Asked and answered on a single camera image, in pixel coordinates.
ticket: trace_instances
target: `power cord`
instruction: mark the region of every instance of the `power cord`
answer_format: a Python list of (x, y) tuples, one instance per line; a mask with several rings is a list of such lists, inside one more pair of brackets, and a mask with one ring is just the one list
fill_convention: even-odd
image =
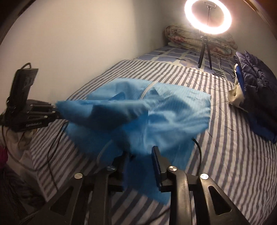
[(23, 67), (21, 67), (20, 69), (22, 70), (22, 69), (24, 69), (26, 66), (30, 66), (30, 68), (32, 68), (32, 65), (31, 65), (31, 63), (26, 63)]
[(27, 225), (27, 223), (29, 223), (29, 221), (35, 217), (35, 215), (39, 212), (39, 210), (29, 214), (28, 216), (24, 217), (23, 219), (21, 219), (19, 221), (19, 225)]
[(210, 15), (210, 8), (208, 7), (208, 20), (207, 20), (207, 26), (208, 26), (208, 22), (209, 22), (209, 15)]
[(197, 173), (196, 173), (196, 176), (199, 176), (200, 175), (200, 166), (201, 166), (201, 162), (202, 162), (202, 152), (201, 152), (201, 147), (200, 147), (199, 143), (197, 142), (197, 140), (195, 140), (194, 138), (192, 140), (197, 145), (197, 148), (198, 148), (199, 154), (200, 154), (200, 162), (199, 162), (199, 166), (198, 166)]
[(55, 152), (57, 151), (57, 149), (58, 149), (58, 147), (59, 147), (59, 144), (60, 144), (60, 141), (61, 141), (61, 137), (63, 136), (63, 134), (64, 134), (64, 132), (65, 132), (67, 126), (68, 126), (68, 122), (65, 122), (65, 123), (63, 123), (61, 129), (59, 130), (58, 134), (59, 134), (59, 133), (61, 132), (61, 130), (63, 129), (62, 132), (61, 132), (61, 135), (60, 135), (60, 137), (59, 137), (59, 139), (58, 139), (56, 148), (55, 148), (55, 150), (53, 151), (53, 154), (51, 155), (51, 158), (50, 158), (50, 159), (49, 159), (49, 153), (50, 153), (50, 149), (51, 149), (52, 146), (54, 145), (54, 142), (52, 142), (52, 145), (50, 146), (50, 148), (49, 148), (49, 150), (48, 150), (48, 152), (47, 152), (47, 166), (48, 166), (48, 169), (49, 169), (49, 172), (50, 172), (50, 175), (51, 175), (52, 182), (53, 182), (53, 184), (54, 184), (54, 186), (55, 186), (57, 192), (59, 191), (59, 189), (58, 189), (58, 186), (57, 186), (57, 184), (56, 184), (56, 182), (55, 182), (54, 175), (53, 175), (52, 170), (51, 170), (51, 167), (50, 167), (50, 160), (52, 159), (52, 157), (54, 156)]
[[(68, 126), (68, 121), (63, 123), (62, 127), (60, 128), (59, 132), (57, 133), (56, 137), (54, 138), (54, 140), (53, 140), (53, 142), (52, 142), (50, 148), (48, 149), (48, 152), (47, 152), (47, 161), (46, 161), (40, 168), (38, 168), (38, 169), (36, 169), (36, 170), (34, 170), (34, 169), (32, 169), (32, 168), (30, 168), (30, 167), (28, 167), (28, 166), (25, 166), (23, 163), (21, 163), (20, 161), (18, 161), (18, 160), (11, 154), (10, 150), (9, 150), (8, 147), (7, 147), (7, 143), (6, 143), (6, 139), (5, 139), (5, 135), (4, 135), (4, 127), (2, 126), (2, 137), (3, 137), (4, 144), (5, 144), (5, 149), (7, 150), (9, 156), (10, 156), (17, 164), (19, 164), (20, 166), (22, 166), (23, 168), (25, 168), (26, 170), (29, 170), (29, 171), (31, 171), (31, 172), (38, 172), (38, 171), (40, 171), (41, 169), (43, 169), (43, 168), (47, 165), (47, 166), (48, 166), (48, 169), (49, 169), (49, 172), (50, 172), (50, 175), (51, 175), (51, 180), (52, 180), (52, 182), (54, 183), (54, 186), (55, 186), (57, 192), (58, 192), (58, 187), (57, 187), (57, 184), (56, 184), (56, 182), (55, 182), (53, 173), (52, 173), (51, 168), (50, 168), (50, 161), (52, 160), (52, 158), (53, 158), (55, 152), (56, 152), (57, 149), (58, 149), (58, 146), (59, 146), (59, 144), (60, 144), (61, 137), (62, 137), (62, 135), (64, 134), (64, 132), (65, 132), (67, 126)], [(52, 155), (49, 157), (50, 150), (51, 150), (52, 147), (54, 146), (54, 144), (55, 144), (55, 142), (56, 142), (58, 136), (59, 136), (59, 139), (58, 139), (56, 148), (54, 149)]]
[(216, 57), (216, 58), (219, 58), (220, 59), (220, 68), (222, 69), (222, 66), (221, 66), (221, 57), (220, 56), (216, 56), (216, 55), (212, 55), (213, 57)]
[(140, 225), (149, 225), (151, 223), (153, 223), (154, 221), (156, 221), (157, 219), (161, 218), (164, 214), (166, 214), (168, 211), (170, 210), (170, 207), (168, 207), (166, 210), (164, 210), (160, 215), (158, 215), (157, 217), (153, 218), (153, 219), (149, 219), (147, 220), (145, 223), (140, 224)]

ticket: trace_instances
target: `zipper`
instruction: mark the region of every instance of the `zipper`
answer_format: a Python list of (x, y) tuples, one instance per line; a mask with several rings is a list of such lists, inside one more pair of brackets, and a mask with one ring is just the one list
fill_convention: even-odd
[(157, 81), (152, 82), (151, 84), (149, 84), (147, 86), (147, 88), (144, 90), (144, 92), (142, 93), (140, 100), (144, 98), (144, 96), (147, 94), (147, 92), (157, 83)]

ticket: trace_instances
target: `navy puffer jacket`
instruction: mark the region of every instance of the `navy puffer jacket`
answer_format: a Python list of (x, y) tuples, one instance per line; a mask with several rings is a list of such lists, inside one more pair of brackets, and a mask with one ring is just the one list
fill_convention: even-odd
[(236, 53), (244, 79), (245, 100), (241, 107), (252, 113), (261, 123), (277, 133), (277, 79), (256, 56), (245, 51)]

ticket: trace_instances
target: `light stand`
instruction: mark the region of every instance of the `light stand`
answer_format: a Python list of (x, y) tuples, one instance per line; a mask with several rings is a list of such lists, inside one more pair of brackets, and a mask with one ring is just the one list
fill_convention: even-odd
[[(208, 20), (207, 20), (207, 25), (208, 25), (210, 10), (215, 9), (216, 6), (215, 5), (214, 6), (209, 5), (206, 2), (204, 2), (204, 5), (206, 5), (207, 8), (208, 8)], [(201, 66), (202, 66), (205, 49), (207, 47), (210, 69), (212, 69), (212, 60), (211, 60), (210, 48), (209, 48), (209, 45), (208, 45), (208, 36), (205, 34), (204, 36), (200, 36), (200, 38), (201, 38), (203, 43), (202, 43), (202, 49), (201, 49), (201, 53), (200, 53), (200, 57), (199, 57), (199, 61), (198, 61), (198, 68), (201, 68)]]

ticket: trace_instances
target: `blue patterned sheet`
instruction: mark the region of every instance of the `blue patterned sheet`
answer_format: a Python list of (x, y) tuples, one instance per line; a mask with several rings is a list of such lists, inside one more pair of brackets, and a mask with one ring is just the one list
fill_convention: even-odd
[(202, 67), (200, 69), (198, 68), (199, 56), (199, 51), (184, 48), (175, 48), (167, 45), (150, 53), (142, 55), (137, 59), (156, 62), (166, 62), (176, 66), (184, 66), (225, 78), (226, 80), (232, 83), (234, 82), (234, 65), (236, 63), (233, 59), (221, 58), (220, 67), (220, 58), (218, 56), (215, 57), (212, 55), (212, 70), (210, 70), (209, 59), (207, 54), (204, 55)]
[[(102, 75), (92, 79), (74, 92), (69, 100), (85, 99), (86, 96), (116, 78), (143, 79), (173, 85), (181, 85), (211, 95), (211, 119), (209, 128), (198, 135), (202, 161), (200, 172), (207, 173), (238, 207), (251, 225), (264, 224), (277, 203), (277, 145), (254, 134), (242, 110), (229, 105), (228, 91), (234, 85), (225, 79), (184, 66), (170, 63), (123, 60)], [(51, 144), (56, 145), (64, 120), (56, 120), (48, 127), (40, 128), (32, 140), (30, 157), (37, 170), (47, 162)], [(66, 133), (61, 134), (57, 150), (49, 167), (37, 172), (37, 180), (46, 200), (75, 173), (87, 175), (99, 171), (95, 160), (82, 154)], [(194, 146), (187, 174), (196, 174), (199, 151)], [(192, 202), (193, 225), (196, 224), (194, 199)], [(163, 205), (132, 188), (116, 193), (111, 202), (112, 225), (144, 224), (157, 217), (169, 205)], [(152, 225), (168, 225), (170, 212), (166, 212)]]

